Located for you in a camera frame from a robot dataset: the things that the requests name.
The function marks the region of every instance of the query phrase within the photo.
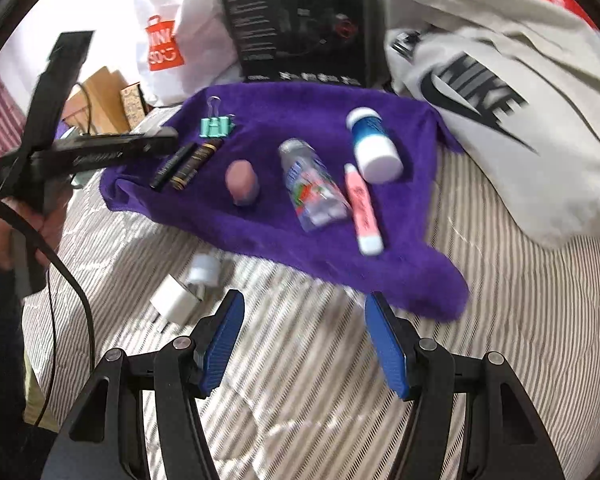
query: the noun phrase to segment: white fabric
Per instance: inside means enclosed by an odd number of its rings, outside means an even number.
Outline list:
[[[449,111],[439,101],[432,104],[520,228],[549,248],[575,235],[600,238],[600,37],[595,31],[545,0],[385,4],[385,52],[397,92],[430,102],[432,92],[442,94],[483,117],[484,109],[476,107],[489,108],[507,95],[507,87],[519,97],[491,110],[504,132]],[[392,47],[401,32],[426,32],[431,25],[433,32],[423,35],[411,59]],[[466,76],[457,79],[450,67],[465,54]],[[496,76],[491,91],[476,95],[477,75],[484,82],[489,72]],[[424,96],[426,78],[435,90]]]
[[[220,0],[135,0],[134,6],[140,26],[136,48],[138,71],[145,99],[150,104],[181,103],[216,82],[236,61],[234,43],[223,23]],[[184,64],[150,70],[150,35],[145,29],[153,16],[175,21],[173,36]],[[172,47],[171,43],[167,45],[168,49]],[[171,58],[174,51],[163,54]],[[156,68],[161,59],[154,61],[158,62],[154,63]],[[237,67],[228,73],[229,80],[237,79]]]

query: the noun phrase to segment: bottle label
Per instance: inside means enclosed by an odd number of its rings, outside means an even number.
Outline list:
[[[286,172],[285,186],[298,216],[302,216],[308,205],[326,198],[339,198],[345,201],[338,186],[318,158],[314,158],[310,166],[296,160]]]
[[[363,117],[357,120],[351,129],[353,143],[357,144],[365,137],[382,135],[386,137],[386,131],[382,127],[382,121],[377,117]]]
[[[358,236],[378,235],[378,225],[371,209],[369,193],[362,186],[353,186],[349,189],[349,203],[353,209],[354,222]]]

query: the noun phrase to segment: pink sponge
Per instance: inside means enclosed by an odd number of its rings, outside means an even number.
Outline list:
[[[247,160],[234,160],[226,169],[224,181],[238,206],[253,204],[260,192],[258,177]]]

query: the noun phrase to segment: mint green binder clip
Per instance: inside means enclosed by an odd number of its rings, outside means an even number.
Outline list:
[[[234,129],[234,115],[220,115],[220,98],[211,96],[207,101],[207,117],[200,121],[200,137],[227,137]]]

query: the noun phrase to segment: plastic bottle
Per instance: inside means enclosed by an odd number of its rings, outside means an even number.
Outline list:
[[[378,112],[371,108],[350,111],[347,128],[353,134],[353,151],[362,178],[370,184],[384,184],[401,176],[402,161]]]
[[[349,217],[349,203],[311,146],[289,139],[280,144],[278,153],[285,187],[305,231]]]

